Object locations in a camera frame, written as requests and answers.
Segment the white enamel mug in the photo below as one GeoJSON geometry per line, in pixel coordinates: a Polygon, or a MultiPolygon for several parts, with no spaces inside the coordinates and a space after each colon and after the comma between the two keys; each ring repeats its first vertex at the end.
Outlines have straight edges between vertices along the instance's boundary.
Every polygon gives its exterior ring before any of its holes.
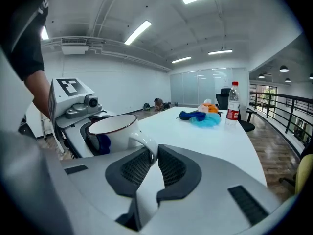
{"type": "Polygon", "coordinates": [[[150,150],[153,156],[152,165],[157,161],[158,145],[140,132],[135,115],[118,115],[103,119],[92,124],[87,134],[94,148],[102,154],[125,151],[137,146],[139,142],[150,150]]]}

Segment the person sitting on floor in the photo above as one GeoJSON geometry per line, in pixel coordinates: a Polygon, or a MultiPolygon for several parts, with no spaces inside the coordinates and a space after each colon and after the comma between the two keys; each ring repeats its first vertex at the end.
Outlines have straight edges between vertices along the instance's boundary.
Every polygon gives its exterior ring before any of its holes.
{"type": "Polygon", "coordinates": [[[163,100],[161,98],[155,99],[155,110],[156,111],[162,111],[163,109],[163,100]]]}

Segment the table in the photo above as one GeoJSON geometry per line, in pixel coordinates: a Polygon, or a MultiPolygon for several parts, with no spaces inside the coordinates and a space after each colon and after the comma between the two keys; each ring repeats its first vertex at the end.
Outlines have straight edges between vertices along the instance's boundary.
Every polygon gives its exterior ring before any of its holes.
{"type": "MultiPolygon", "coordinates": [[[[267,186],[257,153],[240,123],[225,125],[226,111],[221,110],[221,123],[210,128],[199,128],[177,118],[181,111],[196,108],[173,107],[139,121],[140,130],[158,144],[173,145],[231,162],[267,186]]],[[[164,188],[161,171],[155,163],[137,191],[140,222],[144,226],[156,213],[157,192],[164,188]]]]}

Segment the light blue plastic bag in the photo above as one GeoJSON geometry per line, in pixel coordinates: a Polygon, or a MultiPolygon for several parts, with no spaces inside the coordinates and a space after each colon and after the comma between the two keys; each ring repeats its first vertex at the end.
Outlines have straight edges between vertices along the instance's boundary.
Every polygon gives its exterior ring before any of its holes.
{"type": "Polygon", "coordinates": [[[198,127],[212,127],[220,124],[221,117],[218,113],[209,112],[205,114],[205,119],[203,121],[198,121],[196,117],[190,118],[189,121],[198,127]]]}

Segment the plastic bottle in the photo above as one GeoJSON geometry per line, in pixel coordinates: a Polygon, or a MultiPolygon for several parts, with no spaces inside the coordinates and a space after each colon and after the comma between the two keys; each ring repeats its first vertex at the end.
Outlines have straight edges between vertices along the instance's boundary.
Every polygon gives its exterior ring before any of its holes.
{"type": "Polygon", "coordinates": [[[229,126],[235,126],[239,115],[239,90],[238,82],[233,82],[233,86],[229,92],[228,97],[228,110],[226,115],[225,124],[229,126]]]}

